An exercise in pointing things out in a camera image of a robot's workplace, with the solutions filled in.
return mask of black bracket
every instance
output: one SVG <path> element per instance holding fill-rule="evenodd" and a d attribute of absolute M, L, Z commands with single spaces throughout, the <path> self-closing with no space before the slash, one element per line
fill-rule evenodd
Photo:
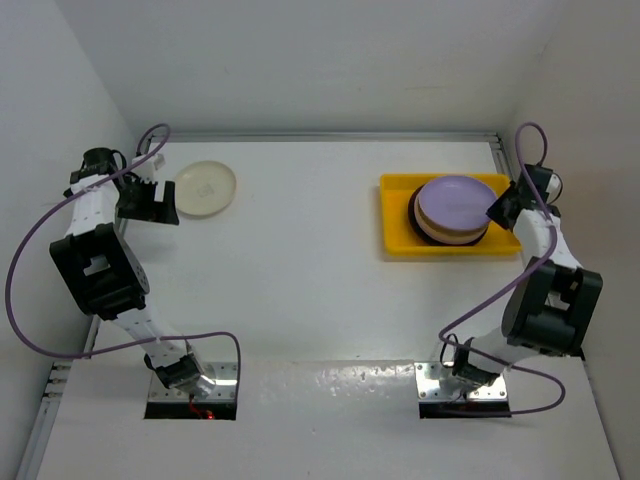
<path fill-rule="evenodd" d="M 549 194 L 547 187 L 553 176 L 553 170 L 538 165 L 525 165 L 536 190 L 544 202 Z M 509 188 L 487 210 L 487 216 L 505 230 L 513 231 L 518 215 L 522 210 L 538 210 L 538 206 L 529 185 L 520 174 L 517 182 L 511 182 Z M 554 205 L 547 205 L 551 213 L 560 218 L 560 211 Z"/>
<path fill-rule="evenodd" d="M 164 182 L 164 193 L 160 202 L 155 201 L 157 188 L 157 182 L 145 182 L 140 179 L 127 183 L 120 190 L 116 215 L 132 220 L 178 225 L 180 220 L 175 205 L 176 184 Z"/>
<path fill-rule="evenodd" d="M 469 347 L 472 340 L 473 337 L 464 342 L 464 344 Z M 500 376 L 497 373 L 485 372 L 471 365 L 469 363 L 469 350 L 466 348 L 456 348 L 451 374 L 464 378 L 465 381 L 473 385 L 492 385 L 495 379 Z"/>
<path fill-rule="evenodd" d="M 174 388 L 188 383 L 200 377 L 200 368 L 192 356 L 185 355 L 176 363 L 166 367 L 154 367 L 149 355 L 144 356 L 144 364 L 149 370 L 153 370 L 164 388 Z"/>
<path fill-rule="evenodd" d="M 529 268 L 538 258 L 529 261 Z M 518 285 L 502 317 L 502 334 L 510 345 L 543 355 L 577 354 L 602 290 L 600 274 L 571 270 L 548 260 Z M 546 303 L 549 294 L 563 306 Z"/>
<path fill-rule="evenodd" d="M 73 185 L 78 183 L 80 179 L 93 175 L 112 175 L 116 173 L 118 167 L 113 159 L 113 153 L 113 150 L 102 147 L 92 148 L 84 152 L 82 166 L 80 170 L 71 173 L 69 183 Z"/>
<path fill-rule="evenodd" d="M 145 307 L 147 276 L 113 223 L 77 237 L 67 235 L 53 242 L 49 253 L 85 314 L 114 320 L 119 313 Z"/>

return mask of purple plate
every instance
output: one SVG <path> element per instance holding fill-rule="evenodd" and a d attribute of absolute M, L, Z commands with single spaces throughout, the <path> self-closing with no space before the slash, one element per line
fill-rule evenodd
<path fill-rule="evenodd" d="M 418 194 L 420 210 L 449 230 L 475 230 L 489 224 L 487 209 L 497 196 L 486 183 L 464 175 L 445 175 L 427 183 Z"/>

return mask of yellow tray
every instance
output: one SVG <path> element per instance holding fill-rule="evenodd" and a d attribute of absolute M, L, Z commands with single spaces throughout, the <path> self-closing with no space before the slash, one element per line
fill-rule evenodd
<path fill-rule="evenodd" d="M 380 177 L 380 197 L 382 200 L 382 229 L 384 246 L 389 255 L 510 255 L 518 253 L 522 247 L 518 239 L 494 222 L 477 244 L 472 246 L 427 245 L 416 235 L 409 224 L 407 207 L 409 199 L 418 187 L 446 173 L 388 173 Z M 509 178 L 498 174 L 468 174 L 489 185 L 496 194 L 509 186 Z"/>

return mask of white wall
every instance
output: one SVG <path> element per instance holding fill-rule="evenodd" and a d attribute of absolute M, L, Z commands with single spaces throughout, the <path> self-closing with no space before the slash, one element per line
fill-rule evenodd
<path fill-rule="evenodd" d="M 57 0 L 136 129 L 495 130 L 564 0 Z"/>
<path fill-rule="evenodd" d="M 53 0 L 0 0 L 0 272 L 27 229 L 62 198 L 82 153 L 131 153 L 133 138 Z M 25 251 L 14 299 L 20 324 L 42 346 L 81 348 L 88 321 L 48 254 L 69 212 L 54 217 Z M 0 479 L 13 478 L 50 359 L 13 336 L 0 318 Z"/>
<path fill-rule="evenodd" d="M 639 45 L 636 0 L 573 0 L 511 123 L 511 132 L 526 119 L 546 128 L 548 165 L 565 183 L 563 230 L 584 266 L 604 277 L 585 350 L 615 457 L 630 479 L 640 478 Z M 533 138 L 530 160 L 538 155 Z"/>

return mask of metal mounting plate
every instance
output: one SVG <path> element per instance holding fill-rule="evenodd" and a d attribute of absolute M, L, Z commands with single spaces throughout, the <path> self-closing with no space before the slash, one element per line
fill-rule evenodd
<path fill-rule="evenodd" d="M 433 362 L 416 362 L 416 386 L 418 389 L 418 400 L 420 403 L 421 417 L 442 417 L 449 415 L 428 415 L 426 412 L 431 407 L 448 404 L 452 407 L 460 407 L 470 405 L 474 411 L 500 410 L 505 412 L 505 416 L 509 416 L 508 393 L 504 377 L 498 377 L 493 385 L 480 387 L 470 392 L 466 398 L 460 396 L 458 391 L 453 388 L 447 388 L 451 380 L 448 367 L 453 365 L 452 362 L 444 362 L 444 366 L 438 361 Z"/>
<path fill-rule="evenodd" d="M 206 399 L 200 399 L 197 403 L 235 403 L 236 383 L 238 379 L 238 365 L 231 362 L 202 362 L 202 368 L 207 376 L 215 380 L 216 387 L 211 395 Z M 189 398 L 180 390 L 175 388 L 164 388 L 157 376 L 151 377 L 149 386 L 149 396 L 147 403 L 184 403 L 187 404 Z"/>

